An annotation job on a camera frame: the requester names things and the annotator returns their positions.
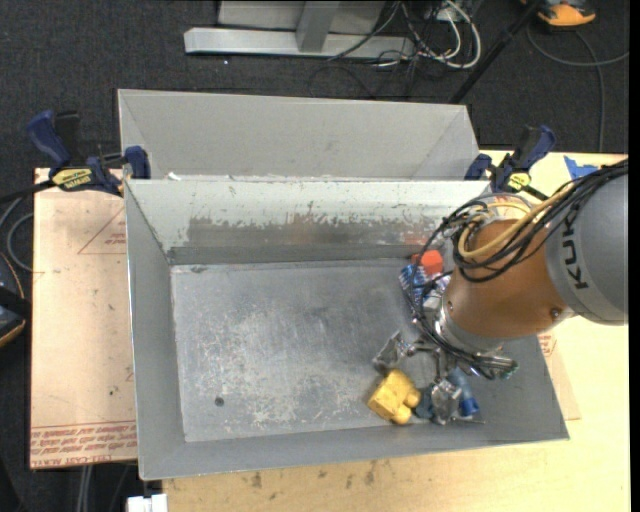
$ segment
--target blue clamp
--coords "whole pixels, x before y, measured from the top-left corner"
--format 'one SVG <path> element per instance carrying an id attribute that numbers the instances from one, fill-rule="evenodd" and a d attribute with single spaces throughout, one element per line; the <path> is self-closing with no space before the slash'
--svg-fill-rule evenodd
<path id="1" fill-rule="evenodd" d="M 479 180 L 486 171 L 491 173 L 491 190 L 493 192 L 515 192 L 509 182 L 514 173 L 529 174 L 533 165 L 547 156 L 556 143 L 556 137 L 547 126 L 539 128 L 526 126 L 520 143 L 513 154 L 507 153 L 498 166 L 492 165 L 491 157 L 479 154 L 471 163 L 465 180 Z"/>
<path id="2" fill-rule="evenodd" d="M 447 380 L 454 386 L 459 387 L 462 391 L 458 402 L 460 416 L 467 418 L 480 411 L 480 406 L 473 396 L 473 390 L 467 380 L 467 376 L 460 368 L 457 366 L 453 368 L 447 375 Z"/>
<path id="3" fill-rule="evenodd" d="M 34 145 L 49 155 L 54 166 L 49 170 L 49 181 L 67 192 L 96 190 L 107 194 L 122 195 L 122 180 L 111 174 L 107 160 L 90 156 L 85 165 L 70 165 L 72 156 L 54 127 L 54 115 L 46 110 L 36 115 L 27 125 L 27 134 Z M 140 146 L 127 148 L 124 155 L 109 158 L 112 165 L 125 164 L 126 177 L 149 179 L 151 167 L 146 152 Z"/>

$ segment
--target orange object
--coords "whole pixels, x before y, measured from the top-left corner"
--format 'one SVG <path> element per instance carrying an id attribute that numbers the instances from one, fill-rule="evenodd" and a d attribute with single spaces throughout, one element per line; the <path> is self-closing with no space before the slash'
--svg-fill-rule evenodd
<path id="1" fill-rule="evenodd" d="M 414 254 L 411 257 L 411 263 L 415 264 L 418 261 L 419 254 Z M 420 258 L 420 265 L 424 267 L 427 275 L 439 274 L 444 268 L 444 262 L 442 255 L 435 249 L 425 252 Z"/>

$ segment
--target black cable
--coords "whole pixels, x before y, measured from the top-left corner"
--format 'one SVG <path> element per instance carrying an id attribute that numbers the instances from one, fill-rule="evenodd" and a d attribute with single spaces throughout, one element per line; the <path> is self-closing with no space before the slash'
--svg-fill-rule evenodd
<path id="1" fill-rule="evenodd" d="M 545 50 L 543 50 L 540 45 L 538 45 L 538 43 L 536 43 L 533 39 L 533 35 L 531 34 L 531 25 L 529 25 L 527 27 L 527 38 L 529 39 L 529 42 L 531 43 L 531 45 L 538 51 L 540 52 L 542 55 L 544 55 L 545 57 L 547 57 L 548 59 L 551 59 L 554 62 L 557 62 L 559 64 L 564 64 L 566 66 L 576 66 L 576 67 L 601 67 L 601 66 L 608 66 L 610 64 L 615 64 L 616 62 L 620 62 L 621 60 L 626 59 L 629 56 L 629 50 L 627 50 L 626 52 L 624 52 L 621 55 L 618 55 L 617 57 L 614 57 L 612 59 L 606 59 L 606 60 L 594 60 L 594 62 L 574 62 L 574 61 L 570 61 L 570 60 L 564 60 L 561 59 L 559 57 L 556 57 L 555 55 L 552 55 L 548 52 L 546 52 Z"/>
<path id="2" fill-rule="evenodd" d="M 120 491 L 122 490 L 122 486 L 124 484 L 124 481 L 128 473 L 129 473 L 129 466 L 125 464 L 124 471 L 122 472 L 122 475 L 120 475 L 120 479 L 118 480 L 116 489 L 113 492 L 113 498 L 111 498 L 111 503 L 109 504 L 109 508 L 107 509 L 107 512 L 113 512 L 115 510 L 116 503 L 120 499 Z"/>
<path id="3" fill-rule="evenodd" d="M 547 233 L 545 239 L 539 243 L 532 252 L 525 255 L 527 249 L 530 247 L 530 244 L 534 240 L 537 233 L 546 229 L 546 226 L 549 225 L 550 222 L 555 220 L 559 215 L 563 215 L 563 218 L 566 218 L 572 211 L 576 211 L 582 207 L 582 205 L 587 202 L 595 192 L 601 188 L 606 182 L 616 179 L 624 174 L 628 173 L 628 159 L 625 159 L 614 166 L 602 167 L 601 169 L 594 171 L 591 174 L 583 176 L 573 181 L 575 186 L 571 189 L 563 198 L 558 200 L 558 202 L 550 205 L 547 210 L 540 216 L 540 218 L 536 222 L 525 223 L 516 233 L 514 233 L 510 239 L 504 244 L 502 248 L 496 251 L 492 256 L 487 257 L 483 260 L 468 260 L 462 257 L 459 253 L 458 242 L 461 232 L 465 227 L 468 229 L 468 224 L 460 228 L 454 235 L 452 236 L 453 242 L 453 259 L 455 264 L 460 268 L 461 274 L 472 282 L 486 282 L 491 279 L 498 277 L 501 274 L 504 274 L 509 268 L 513 267 L 516 264 L 522 263 L 529 257 L 533 256 L 533 254 L 542 247 L 544 241 L 551 235 L 551 233 Z M 500 260 L 504 260 L 509 258 L 509 260 L 504 263 L 498 269 L 492 269 L 492 272 L 483 276 L 483 277 L 471 277 L 466 272 L 467 269 L 478 269 L 484 268 L 488 270 L 488 265 L 496 263 Z"/>
<path id="4" fill-rule="evenodd" d="M 52 181 L 44 181 L 42 183 L 38 183 L 37 185 L 32 185 L 29 188 L 24 190 L 19 190 L 17 192 L 13 192 L 11 194 L 7 194 L 6 196 L 0 197 L 0 204 L 8 203 L 9 201 L 14 201 L 15 199 L 22 199 L 23 197 L 35 194 L 36 192 L 40 192 L 41 190 L 46 190 L 51 187 L 55 187 L 56 184 Z"/>
<path id="5" fill-rule="evenodd" d="M 13 226 L 11 226 L 9 233 L 7 233 L 7 252 L 9 253 L 9 257 L 13 260 L 13 262 L 16 265 L 18 265 L 22 270 L 25 270 L 27 272 L 33 272 L 33 269 L 26 263 L 23 263 L 16 255 L 13 249 L 13 235 L 22 224 L 24 224 L 26 221 L 28 221 L 31 218 L 33 218 L 33 213 L 28 213 L 27 215 L 21 217 L 13 224 Z"/>
<path id="6" fill-rule="evenodd" d="M 393 3 L 393 5 L 391 7 L 391 14 L 387 18 L 387 20 L 384 23 L 382 23 L 382 25 L 380 25 L 377 29 L 373 30 L 371 33 L 366 35 L 360 42 L 358 42 L 357 44 L 353 45 L 351 48 L 349 48 L 349 49 L 347 49 L 347 50 L 345 50 L 343 52 L 340 52 L 339 54 L 334 55 L 333 57 L 329 57 L 329 59 L 327 59 L 327 60 L 328 61 L 334 61 L 334 60 L 342 59 L 343 57 L 346 57 L 347 55 L 355 52 L 358 48 L 361 48 L 363 45 L 365 45 L 367 42 L 369 42 L 372 38 L 377 36 L 396 17 L 396 14 L 398 13 L 398 9 L 400 8 L 400 3 L 401 2 L 394 2 Z"/>
<path id="7" fill-rule="evenodd" d="M 616 62 L 620 62 L 621 60 L 629 57 L 629 50 L 624 52 L 617 57 L 606 60 L 598 60 L 595 51 L 589 44 L 589 42 L 585 39 L 585 37 L 580 32 L 575 32 L 576 36 L 582 41 L 582 43 L 586 46 L 589 54 L 591 55 L 592 62 L 573 62 L 569 60 L 564 60 L 555 55 L 552 55 L 546 51 L 544 51 L 533 39 L 533 35 L 531 34 L 531 25 L 527 27 L 527 38 L 531 45 L 543 56 L 548 59 L 551 59 L 554 62 L 559 64 L 563 64 L 565 66 L 573 66 L 573 67 L 593 67 L 596 69 L 598 73 L 598 84 L 600 87 L 600 124 L 598 127 L 598 152 L 602 153 L 604 150 L 604 125 L 605 125 L 605 85 L 604 85 L 604 77 L 602 75 L 602 67 L 608 66 L 610 64 L 615 64 Z"/>
<path id="8" fill-rule="evenodd" d="M 309 76 L 309 78 L 307 78 L 307 90 L 309 91 L 309 95 L 312 96 L 313 98 L 317 98 L 318 96 L 316 95 L 316 92 L 313 89 L 313 81 L 315 80 L 315 78 L 322 72 L 328 71 L 328 70 L 335 70 L 335 71 L 341 71 L 342 73 L 347 74 L 349 77 L 351 77 L 353 80 L 355 80 L 357 82 L 357 84 L 366 92 L 366 97 L 367 99 L 375 99 L 375 95 L 374 93 L 369 89 L 369 87 L 367 86 L 367 84 L 364 83 L 364 81 L 358 77 L 352 70 L 350 70 L 347 67 L 344 66 L 340 66 L 340 65 L 324 65 L 322 67 L 319 67 L 318 69 L 316 69 L 313 73 L 311 73 L 311 75 Z"/>

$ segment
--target cardboard sheet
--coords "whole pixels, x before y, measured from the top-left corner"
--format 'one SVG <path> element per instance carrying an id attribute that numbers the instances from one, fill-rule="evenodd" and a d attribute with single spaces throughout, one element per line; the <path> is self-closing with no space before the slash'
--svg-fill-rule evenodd
<path id="1" fill-rule="evenodd" d="M 37 194 L 32 469 L 136 459 L 128 311 L 123 200 Z"/>

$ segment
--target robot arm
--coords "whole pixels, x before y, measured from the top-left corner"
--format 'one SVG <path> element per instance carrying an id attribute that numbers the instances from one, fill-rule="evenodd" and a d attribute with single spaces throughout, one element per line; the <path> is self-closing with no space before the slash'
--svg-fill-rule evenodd
<path id="1" fill-rule="evenodd" d="M 512 253 L 492 261 L 504 252 L 509 237 L 483 250 L 512 229 L 515 219 L 489 218 L 477 226 L 465 239 L 467 247 L 458 247 L 462 258 L 436 320 L 449 341 L 474 351 L 492 350 L 572 315 L 625 324 L 627 170 L 627 161 L 603 168 L 572 184 L 564 198 L 551 198 L 546 213 L 541 212 L 549 217 L 546 225 L 533 233 L 533 220 L 515 235 L 516 240 L 531 235 L 519 257 Z M 510 258 L 518 258 L 517 263 L 510 265 Z M 474 259 L 490 263 L 464 268 Z"/>
<path id="2" fill-rule="evenodd" d="M 497 192 L 443 220 L 400 275 L 421 336 L 392 338 L 374 359 L 386 370 L 418 351 L 434 357 L 436 377 L 414 414 L 441 425 L 473 416 L 465 375 L 508 378 L 518 368 L 502 352 L 511 341 L 574 315 L 627 323 L 627 189 L 624 160 L 537 205 Z M 448 259 L 451 272 L 429 270 L 434 258 Z"/>

